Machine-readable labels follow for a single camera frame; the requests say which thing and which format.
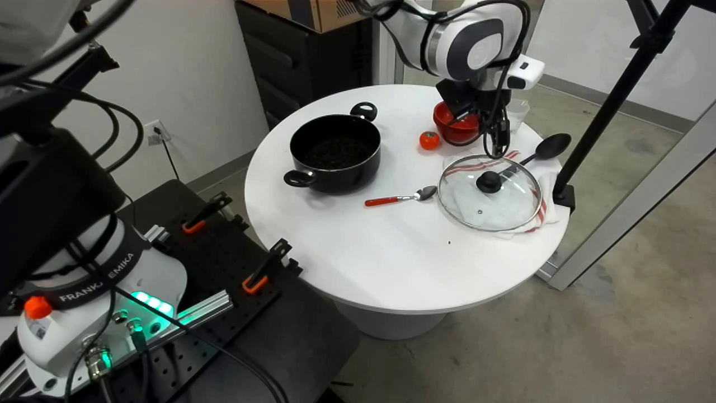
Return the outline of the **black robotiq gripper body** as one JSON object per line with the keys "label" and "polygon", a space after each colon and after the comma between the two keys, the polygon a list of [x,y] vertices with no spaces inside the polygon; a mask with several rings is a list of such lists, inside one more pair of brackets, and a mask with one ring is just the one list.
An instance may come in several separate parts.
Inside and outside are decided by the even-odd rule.
{"label": "black robotiq gripper body", "polygon": [[471,82],[441,80],[437,85],[441,104],[445,104],[455,118],[474,114],[480,121],[479,136],[489,138],[489,150],[511,148],[511,123],[506,116],[506,106],[511,100],[507,90],[479,90]]}

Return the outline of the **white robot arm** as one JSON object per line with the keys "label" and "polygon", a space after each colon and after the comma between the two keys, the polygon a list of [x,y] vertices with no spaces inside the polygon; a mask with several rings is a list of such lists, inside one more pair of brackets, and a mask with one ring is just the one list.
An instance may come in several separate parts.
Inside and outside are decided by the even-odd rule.
{"label": "white robot arm", "polygon": [[405,65],[438,79],[451,118],[479,118],[492,156],[511,148],[506,108],[546,69],[526,53],[533,21],[526,0],[460,0],[447,11],[432,9],[429,0],[348,2],[384,28]]}

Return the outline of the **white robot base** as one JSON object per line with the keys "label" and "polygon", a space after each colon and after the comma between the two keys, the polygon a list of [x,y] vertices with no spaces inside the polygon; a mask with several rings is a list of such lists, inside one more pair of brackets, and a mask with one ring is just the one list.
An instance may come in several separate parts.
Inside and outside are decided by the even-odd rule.
{"label": "white robot base", "polygon": [[17,286],[15,338],[31,384],[53,398],[110,369],[135,340],[158,338],[188,290],[188,269],[117,215],[55,250]]}

